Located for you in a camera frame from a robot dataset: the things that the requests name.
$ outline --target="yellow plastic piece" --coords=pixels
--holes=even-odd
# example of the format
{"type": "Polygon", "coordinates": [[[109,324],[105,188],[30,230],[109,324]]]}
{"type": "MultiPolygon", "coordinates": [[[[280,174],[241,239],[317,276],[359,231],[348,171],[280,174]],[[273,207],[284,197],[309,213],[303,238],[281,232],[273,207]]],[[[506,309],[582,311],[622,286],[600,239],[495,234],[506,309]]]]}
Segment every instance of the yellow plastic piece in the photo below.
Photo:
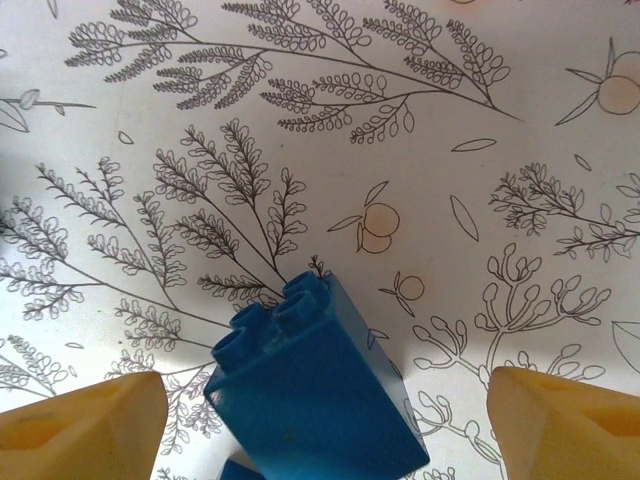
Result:
{"type": "Polygon", "coordinates": [[[167,421],[155,372],[0,414],[1,480],[148,480],[167,421]]]}
{"type": "Polygon", "coordinates": [[[638,480],[640,398],[500,367],[487,408],[510,480],[638,480]]]}

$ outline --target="botanical wallpaper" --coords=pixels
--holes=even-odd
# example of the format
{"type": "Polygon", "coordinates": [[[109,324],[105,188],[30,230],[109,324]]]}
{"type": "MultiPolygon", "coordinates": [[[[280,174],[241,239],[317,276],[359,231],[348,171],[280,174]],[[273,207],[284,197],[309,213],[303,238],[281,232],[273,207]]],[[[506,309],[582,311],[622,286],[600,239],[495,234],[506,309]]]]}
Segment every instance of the botanical wallpaper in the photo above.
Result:
{"type": "Polygon", "coordinates": [[[130,372],[154,479],[239,447],[235,311],[336,274],[405,378],[420,480],[506,480],[516,365],[640,393],[640,5],[0,0],[0,409],[130,372]]]}

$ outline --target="blue toy block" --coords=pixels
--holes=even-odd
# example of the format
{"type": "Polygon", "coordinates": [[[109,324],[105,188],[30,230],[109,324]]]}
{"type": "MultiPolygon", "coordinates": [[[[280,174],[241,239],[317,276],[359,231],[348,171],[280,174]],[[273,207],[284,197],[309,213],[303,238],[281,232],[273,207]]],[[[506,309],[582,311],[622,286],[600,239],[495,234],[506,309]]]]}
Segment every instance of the blue toy block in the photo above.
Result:
{"type": "Polygon", "coordinates": [[[267,480],[396,480],[429,462],[402,378],[338,279],[306,272],[213,347],[204,393],[267,480]]]}
{"type": "Polygon", "coordinates": [[[218,480],[265,480],[265,478],[233,460],[227,460],[218,480]]]}

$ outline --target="berry drawing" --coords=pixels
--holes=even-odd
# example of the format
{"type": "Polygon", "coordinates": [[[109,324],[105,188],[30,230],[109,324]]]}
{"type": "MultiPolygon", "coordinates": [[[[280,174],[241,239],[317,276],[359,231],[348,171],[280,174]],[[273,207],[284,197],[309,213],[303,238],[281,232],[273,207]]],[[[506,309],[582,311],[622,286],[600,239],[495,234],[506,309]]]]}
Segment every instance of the berry drawing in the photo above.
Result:
{"type": "Polygon", "coordinates": [[[640,105],[640,52],[625,52],[616,56],[613,38],[609,40],[609,58],[604,78],[573,68],[567,68],[567,71],[597,88],[559,120],[556,126],[575,120],[595,104],[612,115],[628,115],[640,105]]]}
{"type": "Polygon", "coordinates": [[[400,227],[400,215],[395,208],[386,203],[374,203],[388,183],[386,180],[369,190],[364,201],[364,212],[343,218],[327,231],[337,232],[357,223],[357,252],[364,250],[375,255],[389,250],[393,242],[392,235],[400,227]]]}
{"type": "Polygon", "coordinates": [[[420,277],[409,275],[402,278],[400,272],[393,279],[393,289],[379,288],[379,291],[393,295],[402,309],[412,317],[415,317],[409,302],[414,302],[424,295],[424,282],[420,277]]]}

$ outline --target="orange fruit drawing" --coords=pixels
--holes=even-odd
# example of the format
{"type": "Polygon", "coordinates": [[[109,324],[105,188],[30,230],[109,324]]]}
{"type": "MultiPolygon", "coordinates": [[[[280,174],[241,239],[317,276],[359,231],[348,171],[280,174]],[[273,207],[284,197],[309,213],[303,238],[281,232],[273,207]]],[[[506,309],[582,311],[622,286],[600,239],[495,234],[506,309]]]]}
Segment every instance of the orange fruit drawing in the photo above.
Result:
{"type": "Polygon", "coordinates": [[[378,237],[367,229],[362,231],[362,249],[368,253],[382,253],[391,246],[391,237],[378,237]]]}
{"type": "Polygon", "coordinates": [[[640,86],[627,77],[611,76],[598,88],[598,104],[607,113],[631,113],[640,105],[640,86]]]}
{"type": "Polygon", "coordinates": [[[417,300],[424,294],[424,283],[420,278],[411,275],[402,280],[398,293],[405,300],[417,300]]]}
{"type": "Polygon", "coordinates": [[[626,52],[616,58],[611,75],[626,77],[640,85],[640,52],[626,52]]]}
{"type": "Polygon", "coordinates": [[[400,215],[385,203],[372,203],[364,213],[364,228],[376,237],[393,235],[400,226],[400,215]]]}

